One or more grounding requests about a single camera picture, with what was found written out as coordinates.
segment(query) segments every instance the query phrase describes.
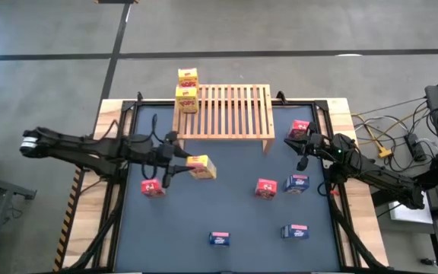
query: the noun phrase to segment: gray concrete floor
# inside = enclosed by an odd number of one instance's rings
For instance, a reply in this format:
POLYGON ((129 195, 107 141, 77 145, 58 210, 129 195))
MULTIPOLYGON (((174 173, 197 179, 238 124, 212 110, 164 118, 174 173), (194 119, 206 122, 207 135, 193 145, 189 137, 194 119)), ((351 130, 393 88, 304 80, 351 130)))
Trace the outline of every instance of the gray concrete floor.
MULTIPOLYGON (((122 7, 0 0, 0 54, 110 53, 122 7)), ((141 0, 129 14, 122 52, 436 48, 438 0, 141 0)), ((4 226, 0 273, 51 270, 74 170, 21 157, 22 132, 46 126, 89 134, 108 64, 0 62, 0 178, 38 189, 34 201, 14 201, 24 215, 4 226)), ((170 98, 180 67, 198 67, 204 83, 266 83, 288 97, 347 97, 353 112, 421 97, 426 85, 438 84, 438 55, 119 60, 109 97, 141 91, 170 98)), ((403 117, 416 105, 370 115, 403 117)), ((417 134, 435 140, 425 125, 417 134)), ((362 149, 376 156, 374 146, 362 149)), ((408 163, 405 148, 398 153, 408 163)), ((437 272, 417 262, 433 256, 427 237, 389 229, 382 236, 396 269, 437 272)))

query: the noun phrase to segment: yellow and black hazard tape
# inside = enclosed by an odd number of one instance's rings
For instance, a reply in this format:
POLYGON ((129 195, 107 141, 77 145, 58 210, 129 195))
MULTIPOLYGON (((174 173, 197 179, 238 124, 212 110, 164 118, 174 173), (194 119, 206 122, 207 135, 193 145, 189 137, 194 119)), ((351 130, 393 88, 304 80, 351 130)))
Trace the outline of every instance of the yellow and black hazard tape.
POLYGON ((64 221, 60 234, 59 244, 57 245, 57 255, 53 263, 53 271, 62 269, 64 262, 65 251, 67 250, 68 236, 70 235, 72 223, 74 222, 75 210, 77 208, 78 197, 84 180, 84 171, 76 167, 74 181, 70 190, 70 196, 67 202, 67 210, 65 211, 64 221))

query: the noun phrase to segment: power adapter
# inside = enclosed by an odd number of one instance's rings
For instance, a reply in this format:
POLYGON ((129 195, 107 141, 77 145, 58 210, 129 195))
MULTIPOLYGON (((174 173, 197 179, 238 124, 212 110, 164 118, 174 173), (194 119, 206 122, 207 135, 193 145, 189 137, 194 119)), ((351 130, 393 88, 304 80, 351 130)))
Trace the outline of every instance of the power adapter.
POLYGON ((424 147, 422 147, 421 143, 418 143, 418 137, 415 134, 408 134, 403 136, 405 142, 407 143, 408 150, 410 151, 411 156, 414 161, 425 161, 427 156, 425 155, 424 147))

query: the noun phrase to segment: stacked yellow boxes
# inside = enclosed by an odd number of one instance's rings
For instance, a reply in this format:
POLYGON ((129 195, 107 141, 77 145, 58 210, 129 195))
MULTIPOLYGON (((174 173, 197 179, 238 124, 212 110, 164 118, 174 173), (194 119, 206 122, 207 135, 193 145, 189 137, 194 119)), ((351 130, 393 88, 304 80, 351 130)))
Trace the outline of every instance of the stacked yellow boxes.
POLYGON ((196 68, 179 69, 175 101, 183 113, 198 111, 198 75, 196 68))
POLYGON ((215 179, 217 177, 217 169, 207 155, 187 157, 186 166, 195 167, 190 171, 195 179, 215 179))

